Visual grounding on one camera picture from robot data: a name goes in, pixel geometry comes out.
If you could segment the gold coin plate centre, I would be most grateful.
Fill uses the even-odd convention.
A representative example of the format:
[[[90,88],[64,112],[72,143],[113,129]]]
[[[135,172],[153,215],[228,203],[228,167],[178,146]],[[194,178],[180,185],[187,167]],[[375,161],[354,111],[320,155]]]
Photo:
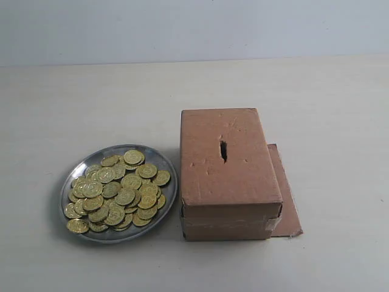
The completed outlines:
[[[123,188],[128,189],[139,189],[142,185],[142,179],[141,177],[135,175],[135,174],[127,174],[121,179],[121,185]]]

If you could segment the flat brown cardboard flap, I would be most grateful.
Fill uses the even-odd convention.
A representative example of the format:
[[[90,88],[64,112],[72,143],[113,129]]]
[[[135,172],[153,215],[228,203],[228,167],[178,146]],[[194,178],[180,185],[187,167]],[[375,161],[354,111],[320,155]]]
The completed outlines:
[[[289,181],[282,165],[281,156],[276,144],[268,144],[267,147],[283,199],[280,220],[272,232],[272,237],[297,237],[303,234],[303,230],[300,224]]]

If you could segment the cardboard box with slot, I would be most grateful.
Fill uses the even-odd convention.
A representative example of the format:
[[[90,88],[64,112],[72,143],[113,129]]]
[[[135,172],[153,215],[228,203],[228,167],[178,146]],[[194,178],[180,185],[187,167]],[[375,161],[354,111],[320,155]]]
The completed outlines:
[[[186,240],[271,236],[283,199],[255,108],[184,110],[180,149]]]

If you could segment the gold coin at plate top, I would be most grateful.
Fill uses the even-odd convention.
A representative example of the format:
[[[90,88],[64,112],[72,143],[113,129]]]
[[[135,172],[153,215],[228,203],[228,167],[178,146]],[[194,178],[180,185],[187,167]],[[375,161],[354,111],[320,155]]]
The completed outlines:
[[[123,159],[128,165],[139,165],[145,160],[145,156],[141,151],[131,149],[125,152]]]

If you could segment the gold coin upper right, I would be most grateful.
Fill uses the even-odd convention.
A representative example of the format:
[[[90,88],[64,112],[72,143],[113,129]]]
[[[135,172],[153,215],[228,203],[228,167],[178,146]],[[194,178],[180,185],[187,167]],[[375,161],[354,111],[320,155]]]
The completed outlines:
[[[143,179],[151,179],[157,175],[158,169],[154,164],[142,164],[137,168],[137,174]]]

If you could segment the gold coin far right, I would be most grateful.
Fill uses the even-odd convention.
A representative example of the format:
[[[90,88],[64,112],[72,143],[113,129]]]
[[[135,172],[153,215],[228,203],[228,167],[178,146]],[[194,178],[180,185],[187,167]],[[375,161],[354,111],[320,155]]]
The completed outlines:
[[[169,183],[171,178],[168,170],[158,170],[156,176],[153,178],[153,183],[157,186],[164,186]]]

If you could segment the gold coin bottom left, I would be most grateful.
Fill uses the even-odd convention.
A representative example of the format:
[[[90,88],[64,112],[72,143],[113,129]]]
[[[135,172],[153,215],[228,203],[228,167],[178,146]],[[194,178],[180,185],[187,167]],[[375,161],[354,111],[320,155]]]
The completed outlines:
[[[69,220],[66,227],[74,234],[84,234],[89,230],[89,224],[80,218]]]

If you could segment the gold coin left edge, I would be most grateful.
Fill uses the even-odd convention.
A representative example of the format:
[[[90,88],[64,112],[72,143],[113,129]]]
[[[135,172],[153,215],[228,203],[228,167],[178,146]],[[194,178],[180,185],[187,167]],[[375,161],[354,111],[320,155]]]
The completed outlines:
[[[79,219],[82,217],[82,215],[78,214],[76,211],[75,211],[75,204],[74,203],[69,203],[65,206],[64,210],[64,215],[68,218],[68,219]]]

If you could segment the round silver metal plate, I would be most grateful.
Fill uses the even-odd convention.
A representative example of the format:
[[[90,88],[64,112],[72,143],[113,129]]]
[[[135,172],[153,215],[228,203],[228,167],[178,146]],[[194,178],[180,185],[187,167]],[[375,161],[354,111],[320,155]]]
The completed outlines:
[[[114,244],[124,242],[126,240],[134,240],[135,238],[141,237],[153,229],[159,228],[162,224],[162,220],[167,216],[167,214],[170,213],[171,207],[176,201],[177,195],[179,193],[179,180],[173,163],[169,160],[168,157],[151,147],[137,144],[123,144],[103,148],[77,162],[71,172],[69,172],[62,186],[61,193],[58,196],[60,199],[58,209],[60,210],[61,220],[64,224],[66,224],[68,221],[68,218],[66,218],[63,209],[65,208],[65,205],[70,202],[67,194],[68,191],[70,191],[71,189],[71,180],[82,175],[87,167],[91,166],[92,164],[99,163],[104,156],[110,156],[114,154],[122,155],[130,149],[141,151],[145,155],[146,162],[152,163],[160,169],[168,170],[171,173],[170,182],[166,187],[162,188],[162,193],[167,198],[167,205],[165,205],[162,210],[156,215],[156,218],[153,219],[152,222],[145,227],[130,227],[123,232],[88,231],[84,234],[74,234],[70,232],[70,235],[73,238],[76,238],[79,241],[84,240],[96,242],[98,244]]]

